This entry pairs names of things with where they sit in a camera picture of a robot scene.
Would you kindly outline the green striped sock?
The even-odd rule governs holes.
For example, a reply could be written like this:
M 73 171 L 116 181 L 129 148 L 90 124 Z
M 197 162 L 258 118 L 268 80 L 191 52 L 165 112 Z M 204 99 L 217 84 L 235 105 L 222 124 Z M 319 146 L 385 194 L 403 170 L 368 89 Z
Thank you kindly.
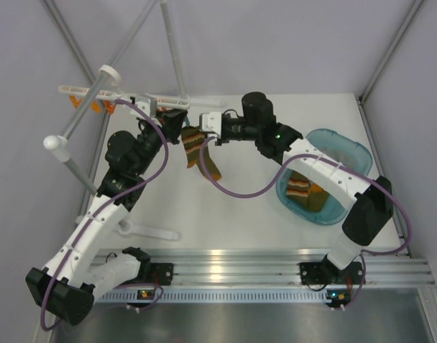
M 286 187 L 286 196 L 300 206 L 307 208 L 310 187 L 310 182 L 304 175 L 292 171 Z
M 205 142 L 206 136 L 199 130 L 198 127 L 186 126 L 181 130 L 181 140 L 184 146 L 184 150 L 187 158 L 187 167 L 192 168 L 197 166 L 202 176 L 207 178 L 200 159 L 201 146 Z M 212 160 L 209 154 L 209 148 L 204 148 L 204 164 L 206 169 L 215 181 L 221 179 L 222 175 L 218 167 Z

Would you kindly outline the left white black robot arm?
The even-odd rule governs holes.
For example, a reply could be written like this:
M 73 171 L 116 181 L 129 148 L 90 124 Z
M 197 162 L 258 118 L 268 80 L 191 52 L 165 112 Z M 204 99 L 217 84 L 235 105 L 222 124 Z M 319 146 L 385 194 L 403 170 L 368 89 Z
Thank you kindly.
M 127 284 L 155 280 L 151 258 L 140 248 L 127 247 L 117 257 L 92 269 L 91 263 L 110 233 L 129 228 L 127 219 L 147 183 L 143 179 L 154 157 L 169 144 L 178 144 L 186 110 L 158 111 L 155 121 L 139 119 L 134 136 L 117 131 L 109 137 L 105 159 L 109 169 L 91 206 L 59 252 L 42 269 L 32 268 L 26 284 L 41 308 L 41 327 L 49 331 L 46 314 L 70 325 L 82 322 L 95 301 Z

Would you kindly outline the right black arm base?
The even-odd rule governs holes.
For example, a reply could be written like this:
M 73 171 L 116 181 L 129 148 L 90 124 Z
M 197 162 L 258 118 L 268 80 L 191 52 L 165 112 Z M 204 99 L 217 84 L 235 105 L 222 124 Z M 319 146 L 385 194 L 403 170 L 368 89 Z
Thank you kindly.
M 328 284 L 328 277 L 322 270 L 320 262 L 301 262 L 299 272 L 302 285 L 325 285 Z

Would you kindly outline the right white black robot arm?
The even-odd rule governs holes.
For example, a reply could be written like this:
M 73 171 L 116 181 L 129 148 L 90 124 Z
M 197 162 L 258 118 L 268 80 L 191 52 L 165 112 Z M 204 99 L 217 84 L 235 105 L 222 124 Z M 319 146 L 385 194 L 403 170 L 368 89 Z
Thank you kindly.
M 368 179 L 322 154 L 302 133 L 277 121 L 265 94 L 247 93 L 241 105 L 239 118 L 219 112 L 205 115 L 202 130 L 210 129 L 218 144 L 253 141 L 261 155 L 304 175 L 347 210 L 342 233 L 320 264 L 325 283 L 342 282 L 353 260 L 393 216 L 390 181 Z

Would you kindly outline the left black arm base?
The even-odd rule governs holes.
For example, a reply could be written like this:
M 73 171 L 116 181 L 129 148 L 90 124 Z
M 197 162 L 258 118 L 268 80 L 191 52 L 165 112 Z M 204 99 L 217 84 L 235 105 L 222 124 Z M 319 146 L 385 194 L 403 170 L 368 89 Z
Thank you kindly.
M 170 286 L 174 277 L 174 264 L 152 263 L 147 278 L 148 283 Z

